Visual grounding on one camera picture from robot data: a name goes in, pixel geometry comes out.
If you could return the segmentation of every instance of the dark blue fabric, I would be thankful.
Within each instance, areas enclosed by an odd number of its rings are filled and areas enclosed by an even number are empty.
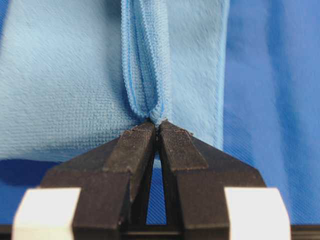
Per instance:
[[[146,224],[166,224],[166,207],[161,168],[153,168]]]
[[[38,185],[58,162],[10,159],[0,161],[0,225],[11,224],[27,188]]]
[[[5,23],[5,17],[6,17],[8,5],[9,5],[9,0],[0,1],[0,41],[1,41],[2,29]]]
[[[320,1],[232,0],[224,151],[279,188],[292,224],[320,224]]]

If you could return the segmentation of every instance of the light blue microfiber towel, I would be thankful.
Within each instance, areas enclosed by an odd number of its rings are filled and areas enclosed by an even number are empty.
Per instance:
[[[0,160],[66,161],[144,117],[169,118],[221,148],[228,8],[228,0],[11,0]]]
[[[171,119],[165,0],[122,0],[122,68],[132,110],[159,125]]]

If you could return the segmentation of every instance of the fabric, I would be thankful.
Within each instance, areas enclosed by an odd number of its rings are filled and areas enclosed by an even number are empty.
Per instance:
[[[165,0],[122,0],[122,68],[131,109],[158,126],[171,119]]]
[[[115,0],[12,0],[0,48],[0,159],[66,161],[140,121]]]
[[[172,122],[223,148],[229,0],[167,0]]]
[[[227,0],[123,1],[121,29],[119,1],[10,1],[0,160],[66,161],[145,117],[222,148],[227,15]]]
[[[224,151],[280,190],[292,224],[320,224],[320,1],[231,1]]]

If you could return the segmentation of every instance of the clamp jaw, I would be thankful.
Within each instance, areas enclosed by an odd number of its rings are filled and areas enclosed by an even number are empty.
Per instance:
[[[167,225],[146,225],[153,162],[159,152]],[[165,120],[47,171],[39,189],[80,188],[74,239],[230,239],[225,187],[260,187],[259,171]]]

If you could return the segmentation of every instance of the white plastic piece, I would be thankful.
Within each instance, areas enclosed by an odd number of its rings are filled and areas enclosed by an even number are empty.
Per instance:
[[[15,213],[12,240],[73,240],[81,188],[28,189]]]
[[[290,220],[277,188],[225,187],[230,240],[290,240]]]

